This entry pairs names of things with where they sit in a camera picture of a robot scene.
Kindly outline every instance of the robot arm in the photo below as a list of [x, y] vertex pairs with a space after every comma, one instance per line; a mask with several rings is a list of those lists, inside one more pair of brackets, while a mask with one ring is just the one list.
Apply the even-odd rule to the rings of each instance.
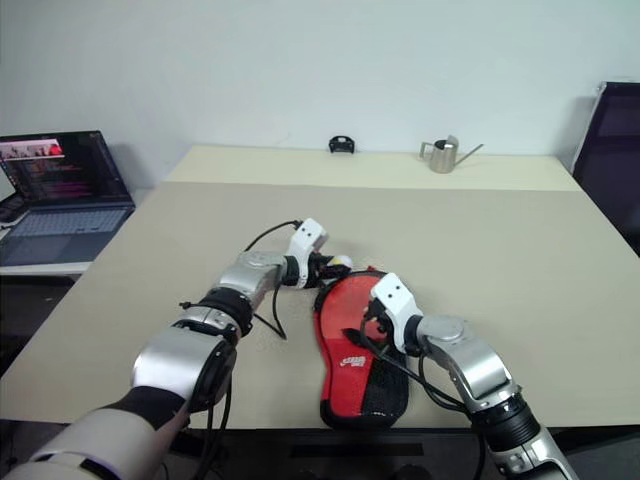
[[[224, 396], [235, 347], [250, 332], [266, 292], [279, 285], [308, 288], [331, 271], [333, 257], [318, 253], [327, 238], [320, 224], [307, 219], [285, 255], [242, 253], [202, 300], [183, 304], [178, 320], [151, 338], [136, 359], [124, 398], [82, 417], [7, 478], [151, 477], [190, 414]], [[345, 260], [342, 269], [349, 263]]]
[[509, 477], [578, 478], [549, 431], [533, 416], [498, 354], [466, 321], [425, 316], [393, 273], [374, 286], [371, 297], [367, 316], [392, 324], [399, 351], [424, 353], [449, 372], [474, 431], [485, 438], [500, 472]]

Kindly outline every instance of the black cable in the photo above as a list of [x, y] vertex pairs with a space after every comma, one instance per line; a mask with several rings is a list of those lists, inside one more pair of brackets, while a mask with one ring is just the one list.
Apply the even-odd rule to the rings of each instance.
[[282, 323], [280, 323], [280, 319], [278, 318], [277, 302], [278, 302], [278, 292], [280, 291], [280, 285], [281, 284], [278, 283], [276, 285], [276, 288], [273, 290], [273, 297], [271, 298], [271, 313], [273, 314], [273, 319], [275, 320], [276, 325], [280, 329], [280, 336], [282, 337], [283, 340], [286, 340], [287, 334], [284, 331], [284, 328], [282, 328]]
[[393, 365], [394, 367], [396, 367], [397, 369], [402, 371], [405, 375], [407, 375], [409, 378], [411, 378], [412, 380], [414, 380], [414, 381], [418, 382], [420, 385], [422, 385], [422, 388], [425, 390], [425, 392], [427, 392], [427, 395], [429, 395], [429, 398], [432, 398], [432, 396], [429, 394], [429, 393], [432, 393], [432, 394], [435, 394], [435, 395], [438, 395], [439, 397], [441, 397], [442, 400], [446, 400], [447, 402], [450, 402], [452, 404], [452, 405], [448, 405], [447, 404], [446, 406], [443, 406], [443, 405], [440, 405], [440, 403], [436, 402], [436, 403], [438, 403], [439, 406], [442, 406], [443, 408], [446, 408], [447, 410], [453, 410], [453, 411], [456, 411], [456, 412], [467, 414], [467, 409], [466, 409], [464, 403], [462, 403], [460, 400], [457, 400], [457, 399], [451, 397], [450, 395], [447, 395], [446, 393], [444, 393], [439, 388], [435, 387], [434, 385], [430, 384], [426, 380], [422, 379], [414, 371], [410, 370], [409, 368], [405, 367], [404, 365], [402, 365], [400, 362], [398, 362], [394, 358], [391, 358], [390, 356], [388, 356], [385, 353], [383, 353], [380, 350], [378, 350], [375, 347], [375, 345], [373, 345], [373, 343], [371, 343], [371, 341], [369, 340], [369, 337], [367, 337], [367, 335], [365, 334], [365, 323], [366, 323], [366, 319], [363, 318], [362, 322], [360, 322], [360, 338], [361, 338], [362, 342], [367, 346], [367, 348], [369, 350], [371, 350], [373, 352], [373, 354], [377, 358], [379, 358], [380, 360], [382, 360], [384, 362], [387, 362], [387, 363]]
[[278, 330], [276, 327], [274, 327], [271, 323], [269, 323], [264, 317], [258, 315], [257, 313], [254, 313], [253, 316], [256, 317], [262, 323], [264, 323], [271, 330], [273, 330], [276, 333], [276, 335], [278, 335], [280, 338], [286, 340], [286, 338], [287, 338], [286, 335], [283, 336], [282, 332], [280, 330]]
[[13, 466], [18, 463], [18, 457], [15, 456], [14, 452], [14, 435], [15, 435], [15, 424], [11, 426], [11, 434], [9, 435], [9, 458], [6, 460], [7, 472], [10, 472], [13, 469]]
[[213, 468], [209, 470], [211, 473], [213, 473], [216, 478], [218, 480], [224, 480], [224, 478], [222, 477], [222, 474], [220, 472], [218, 472], [217, 470], [214, 470]]
[[478, 464], [476, 465], [476, 471], [473, 474], [473, 480], [480, 480], [482, 477], [482, 471], [484, 470], [484, 462], [487, 457], [487, 449], [484, 446], [484, 438], [478, 434]]
[[302, 225], [302, 222], [300, 220], [289, 220], [288, 222], [282, 222], [274, 227], [271, 227], [268, 230], [265, 230], [264, 232], [262, 232], [256, 238], [254, 238], [253, 241], [249, 245], [247, 245], [247, 248], [245, 248], [244, 251], [248, 252], [255, 246], [256, 243], [258, 243], [264, 237], [269, 235], [271, 232], [275, 232], [279, 228], [286, 227], [287, 225], [293, 225], [297, 229], [300, 225]]
[[171, 477], [169, 476], [169, 469], [167, 468], [167, 465], [164, 462], [162, 462], [160, 464], [160, 466], [164, 470], [164, 480], [171, 480]]
[[227, 387], [227, 395], [224, 400], [224, 412], [222, 414], [222, 421], [220, 427], [216, 431], [213, 440], [209, 446], [208, 451], [205, 453], [205, 457], [200, 461], [198, 469], [196, 470], [193, 480], [203, 480], [207, 475], [207, 472], [211, 468], [213, 461], [215, 460], [216, 453], [222, 440], [222, 435], [227, 428], [227, 422], [229, 421], [229, 413], [231, 412], [231, 378], [229, 378], [229, 386]]
[[[438, 390], [436, 387], [434, 387], [433, 385], [431, 385], [429, 382], [427, 382], [427, 378], [425, 377], [424, 374], [424, 359], [426, 358], [426, 355], [424, 352], [422, 352], [420, 354], [420, 358], [418, 359], [418, 376], [420, 377], [420, 379], [422, 380], [422, 386], [424, 388], [424, 391], [426, 392], [426, 394], [429, 396], [429, 398], [439, 407], [442, 407], [446, 410], [453, 410], [456, 412], [460, 411], [460, 407], [464, 407], [464, 404], [462, 402], [456, 401], [456, 403], [451, 402], [451, 399], [453, 399], [452, 397], [449, 397], [449, 402], [448, 403], [444, 400], [442, 400], [440, 397], [438, 397], [434, 391], [432, 390]], [[433, 389], [427, 389], [425, 388], [425, 384], [427, 385], [431, 385], [433, 387]]]
[[207, 428], [204, 435], [204, 445], [202, 446], [202, 452], [200, 453], [200, 463], [204, 463], [207, 459], [209, 449], [211, 448], [211, 440], [213, 437], [213, 405], [209, 405], [207, 408]]

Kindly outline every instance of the laptop screen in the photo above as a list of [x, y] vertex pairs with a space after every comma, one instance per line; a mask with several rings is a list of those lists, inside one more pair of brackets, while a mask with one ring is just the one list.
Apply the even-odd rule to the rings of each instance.
[[131, 202], [98, 131], [0, 137], [0, 165], [34, 206]]

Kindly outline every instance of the desk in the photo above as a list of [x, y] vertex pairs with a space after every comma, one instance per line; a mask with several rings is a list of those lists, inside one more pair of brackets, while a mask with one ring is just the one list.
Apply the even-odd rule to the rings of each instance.
[[[557, 160], [478, 156], [442, 176], [410, 154], [219, 147], [194, 148], [58, 305], [2, 378], [0, 416], [71, 422], [120, 398], [178, 302], [257, 233], [306, 216], [330, 233], [327, 254], [398, 273], [425, 313], [467, 318], [547, 425], [640, 422], [640, 261]], [[283, 251], [289, 235], [260, 247]], [[280, 295], [289, 340], [258, 323], [240, 343], [230, 428], [323, 426], [315, 292]], [[416, 385], [410, 396], [398, 427], [468, 425]]]

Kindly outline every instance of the laptop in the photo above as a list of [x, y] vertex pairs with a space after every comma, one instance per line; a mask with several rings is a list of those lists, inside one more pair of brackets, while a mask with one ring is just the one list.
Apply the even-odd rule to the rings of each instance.
[[99, 131], [0, 137], [0, 166], [29, 206], [1, 266], [91, 262], [135, 209]]

